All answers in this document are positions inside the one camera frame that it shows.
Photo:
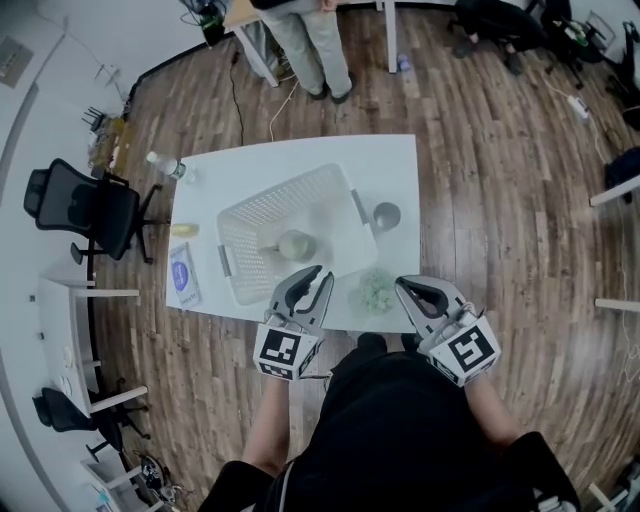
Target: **cable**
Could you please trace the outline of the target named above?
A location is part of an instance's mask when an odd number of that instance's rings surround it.
[[[627,271],[626,271],[626,243],[624,236],[624,225],[622,226],[622,240],[620,243],[620,252],[621,252],[621,270],[622,270],[622,291],[623,291],[623,299],[625,302],[628,298],[628,290],[627,290]],[[624,334],[624,338],[627,340],[627,360],[624,363],[624,376],[627,379],[627,383],[631,383],[637,379],[638,374],[640,374],[640,368],[638,368],[631,377],[629,377],[629,363],[634,359],[638,359],[640,357],[640,347],[637,343],[631,343],[631,338],[629,338],[629,333],[627,332],[627,312],[625,310],[622,311],[622,333]]]
[[[220,7],[222,7],[224,9],[224,13],[222,14],[223,18],[227,17],[227,6],[224,5],[224,2],[222,0],[220,0],[219,2],[214,2],[214,5],[220,5]]]
[[[240,112],[240,105],[236,98],[236,83],[233,81],[233,66],[238,62],[240,52],[236,50],[231,58],[231,66],[229,67],[229,78],[231,79],[231,94],[233,95],[233,102],[236,104],[236,110],[238,111],[238,119],[240,119],[240,146],[244,146],[244,123],[242,122],[242,113]]]
[[[200,27],[201,25],[198,23],[197,25],[195,23],[191,23],[190,21],[185,21],[184,17],[189,14],[191,11],[189,12],[185,12],[182,16],[180,16],[180,21],[182,23],[186,23],[187,25],[191,25],[192,27]]]
[[[558,94],[562,94],[565,98],[569,98],[569,95],[565,92],[562,92],[560,89],[556,89],[553,85],[551,85],[549,82],[547,82],[546,78],[543,78],[544,83],[547,84],[547,87],[549,89],[551,89],[552,91],[557,92]]]
[[[189,12],[191,13],[191,17],[193,18],[193,21],[195,21],[196,24],[200,26],[200,22],[196,19],[195,14],[193,14],[193,11],[189,8],[189,6],[187,6],[187,9],[189,9]]]
[[[600,131],[596,126],[596,120],[593,116],[589,116],[591,118],[591,131],[593,132],[594,145],[596,146],[596,151],[598,152],[598,156],[600,160],[602,160],[603,165],[607,165],[607,160],[605,160],[604,156],[602,156],[602,151],[600,150]]]
[[[569,96],[567,93],[562,92],[560,89],[556,89],[553,85],[551,85],[549,82],[547,82],[546,78],[543,78],[544,83],[547,84],[547,87],[549,89],[551,89],[552,91],[557,92],[558,94],[562,94],[562,96],[564,96],[565,98],[569,99],[571,98],[571,96]],[[594,140],[594,145],[596,147],[596,151],[598,153],[598,156],[600,157],[600,160],[602,161],[602,163],[604,165],[607,165],[608,161],[604,158],[603,154],[602,154],[602,150],[600,149],[600,132],[598,130],[598,126],[596,125],[596,120],[594,119],[593,115],[589,116],[589,120],[590,122],[590,126],[591,126],[591,133],[593,135]]]
[[[291,96],[293,96],[294,91],[297,89],[298,85],[300,84],[300,80],[298,80],[296,82],[296,85],[293,86],[293,89],[291,89],[291,92],[289,93],[289,96],[287,96],[287,99],[284,100],[284,103],[282,104],[282,106],[280,107],[280,110],[278,110],[278,112],[276,112],[276,115],[273,116],[273,119],[271,119],[271,122],[269,123],[269,133],[271,134],[271,142],[274,142],[274,137],[273,137],[273,122],[276,120],[276,118],[280,115],[280,112],[282,112],[282,109],[285,107],[285,105],[287,103],[289,103],[289,100],[291,99]]]

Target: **black shoe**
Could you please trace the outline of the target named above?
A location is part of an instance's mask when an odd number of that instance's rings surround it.
[[[327,85],[327,82],[325,82],[324,84],[322,84],[322,92],[319,92],[318,94],[309,93],[309,96],[311,97],[312,100],[315,100],[315,101],[323,100],[327,97],[328,90],[329,90],[329,86]]]
[[[344,103],[349,98],[349,94],[353,91],[356,86],[356,75],[354,75],[351,71],[349,71],[349,78],[351,79],[351,90],[347,94],[343,94],[342,96],[338,96],[337,98],[332,94],[331,101],[333,101],[336,105],[340,105],[340,103]]]
[[[369,352],[385,354],[387,352],[387,340],[380,334],[364,332],[358,337],[357,347]]]
[[[520,76],[522,74],[522,61],[517,53],[507,53],[504,64],[513,76]]]
[[[402,346],[405,352],[416,352],[420,346],[420,342],[416,339],[415,334],[404,333],[400,336]]]
[[[458,46],[453,49],[453,56],[456,59],[464,59],[473,55],[478,48],[478,43],[474,43],[471,39],[465,38]]]

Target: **wooden floor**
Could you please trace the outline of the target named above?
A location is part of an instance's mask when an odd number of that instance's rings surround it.
[[[449,14],[400,9],[400,49],[413,71],[386,71],[384,16],[372,10],[339,15],[350,68],[358,77],[341,106],[312,102],[301,89],[274,123],[276,140],[369,133],[416,134],[422,214],[422,271],[455,281],[486,307],[504,353],[493,380],[525,429],[540,430],[585,502],[595,481],[605,489],[638,448],[640,383],[628,383],[627,342],[618,313],[596,311],[596,296],[640,299],[636,254],[638,203],[589,208],[603,170],[593,126],[579,122],[566,99],[545,85],[544,52],[529,53],[525,74],[512,77],[496,49],[451,58]],[[238,43],[226,40],[144,81],[131,119],[136,136],[128,178],[146,193],[163,178],[143,164],[149,150],[176,156],[240,144],[229,67]],[[278,89],[240,59],[233,69],[245,144],[269,141],[269,121],[293,80]],[[622,122],[604,91],[608,70],[585,70],[582,97],[603,141],[617,132],[626,148],[640,137]],[[548,81],[575,94],[559,68]],[[151,213],[171,213],[167,180]],[[259,402],[261,378],[251,353],[255,325],[165,307],[168,231],[151,228],[156,263],[130,254],[96,259],[99,286],[139,288],[141,299],[95,303],[97,346],[106,382],[146,384],[151,410],[140,418],[151,441],[126,434],[127,454],[162,459],[176,482],[194,493],[196,510],[220,467],[241,454]],[[626,318],[638,339],[636,316]],[[332,333],[313,365],[324,372],[352,347]],[[631,373],[640,361],[631,361]],[[308,441],[323,398],[317,382],[293,385],[292,452]]]

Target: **black shirt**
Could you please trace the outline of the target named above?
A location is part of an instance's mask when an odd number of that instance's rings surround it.
[[[254,503],[256,511],[277,511],[282,481],[230,462],[200,511],[239,512]],[[422,356],[394,353],[332,383],[309,447],[295,460],[284,510],[528,512],[552,496],[579,510],[539,433],[498,454],[464,390]]]

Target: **power strip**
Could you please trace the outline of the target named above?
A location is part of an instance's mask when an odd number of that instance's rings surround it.
[[[569,105],[574,110],[574,112],[578,114],[581,119],[585,121],[589,119],[589,107],[585,105],[584,101],[575,96],[567,96],[567,101],[569,102]]]

